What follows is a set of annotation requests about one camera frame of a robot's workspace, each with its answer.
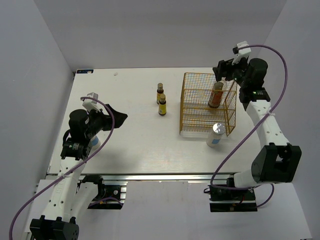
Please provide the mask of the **white granule jar silver lid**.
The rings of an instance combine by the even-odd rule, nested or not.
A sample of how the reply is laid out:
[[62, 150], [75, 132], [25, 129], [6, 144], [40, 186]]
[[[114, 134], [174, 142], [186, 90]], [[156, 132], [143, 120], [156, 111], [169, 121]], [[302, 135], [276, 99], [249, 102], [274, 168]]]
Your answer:
[[225, 133], [226, 133], [225, 125], [221, 122], [215, 123], [210, 129], [209, 135], [206, 139], [206, 144], [211, 148], [214, 147], [220, 142], [222, 136]]

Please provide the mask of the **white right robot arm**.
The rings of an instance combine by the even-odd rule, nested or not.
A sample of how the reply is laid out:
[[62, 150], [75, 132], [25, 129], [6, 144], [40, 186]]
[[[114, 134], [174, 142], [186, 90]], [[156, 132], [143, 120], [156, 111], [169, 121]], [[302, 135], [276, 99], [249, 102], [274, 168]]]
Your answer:
[[225, 185], [212, 185], [224, 189], [233, 200], [244, 190], [260, 185], [292, 182], [302, 156], [301, 148], [285, 137], [273, 114], [270, 96], [263, 86], [267, 69], [266, 61], [245, 57], [238, 63], [221, 60], [213, 67], [217, 81], [233, 80], [239, 85], [239, 100], [254, 124], [250, 133], [257, 133], [261, 147], [249, 169], [230, 175]]

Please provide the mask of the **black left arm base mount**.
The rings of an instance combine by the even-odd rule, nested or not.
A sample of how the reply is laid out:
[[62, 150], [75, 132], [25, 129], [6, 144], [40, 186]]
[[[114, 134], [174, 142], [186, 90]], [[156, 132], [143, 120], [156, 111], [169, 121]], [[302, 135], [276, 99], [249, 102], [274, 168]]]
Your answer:
[[121, 210], [122, 206], [116, 201], [118, 200], [124, 204], [127, 193], [127, 183], [126, 182], [116, 182], [109, 180], [101, 180], [104, 190], [100, 192], [96, 198], [91, 202], [93, 204], [99, 201], [95, 205], [89, 205], [88, 209], [93, 210]]

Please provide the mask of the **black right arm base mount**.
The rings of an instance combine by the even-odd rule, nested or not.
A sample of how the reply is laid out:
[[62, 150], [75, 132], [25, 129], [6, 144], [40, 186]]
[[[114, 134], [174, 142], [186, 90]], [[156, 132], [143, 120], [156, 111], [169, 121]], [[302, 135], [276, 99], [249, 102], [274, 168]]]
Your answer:
[[203, 190], [209, 195], [211, 213], [257, 212], [256, 196], [253, 190], [228, 190], [209, 185]]

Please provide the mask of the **dark sauce bottle red label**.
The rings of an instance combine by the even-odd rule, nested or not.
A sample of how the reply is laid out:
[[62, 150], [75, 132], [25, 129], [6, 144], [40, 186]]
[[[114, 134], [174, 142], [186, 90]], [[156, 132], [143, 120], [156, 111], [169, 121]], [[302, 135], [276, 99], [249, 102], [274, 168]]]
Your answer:
[[221, 81], [216, 81], [213, 84], [210, 97], [208, 100], [208, 106], [212, 109], [217, 109], [220, 106], [224, 92], [227, 89], [227, 82], [222, 79]]

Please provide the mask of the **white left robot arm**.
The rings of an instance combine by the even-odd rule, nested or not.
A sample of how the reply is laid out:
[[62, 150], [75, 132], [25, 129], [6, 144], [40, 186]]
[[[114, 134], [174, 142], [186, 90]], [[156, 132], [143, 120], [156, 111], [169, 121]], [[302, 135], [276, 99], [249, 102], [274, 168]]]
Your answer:
[[120, 128], [127, 114], [114, 110], [108, 114], [90, 104], [69, 114], [69, 129], [62, 141], [59, 174], [53, 183], [53, 192], [39, 218], [31, 220], [29, 229], [36, 240], [76, 240], [79, 237], [77, 221], [94, 202], [106, 194], [100, 175], [80, 175], [94, 146], [99, 145], [97, 134]]

